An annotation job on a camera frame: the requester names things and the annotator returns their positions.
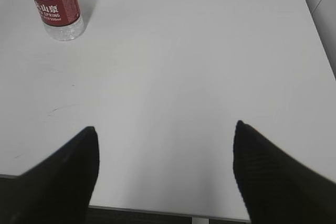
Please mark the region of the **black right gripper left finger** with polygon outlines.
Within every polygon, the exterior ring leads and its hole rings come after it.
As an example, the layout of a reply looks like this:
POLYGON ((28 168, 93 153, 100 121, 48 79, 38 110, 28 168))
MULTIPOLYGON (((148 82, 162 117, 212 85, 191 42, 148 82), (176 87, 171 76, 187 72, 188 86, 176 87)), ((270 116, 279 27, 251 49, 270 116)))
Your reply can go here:
POLYGON ((1 188, 1 223, 84 223, 99 166, 98 135, 88 126, 1 188))

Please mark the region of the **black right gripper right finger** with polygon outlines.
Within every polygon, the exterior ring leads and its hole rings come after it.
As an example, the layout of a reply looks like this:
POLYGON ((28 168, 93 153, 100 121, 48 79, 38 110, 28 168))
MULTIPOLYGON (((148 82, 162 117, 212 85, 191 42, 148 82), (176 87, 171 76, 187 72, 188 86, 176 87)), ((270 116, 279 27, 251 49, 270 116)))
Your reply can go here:
POLYGON ((233 172, 251 223, 335 223, 335 183, 243 121, 235 129, 233 172))

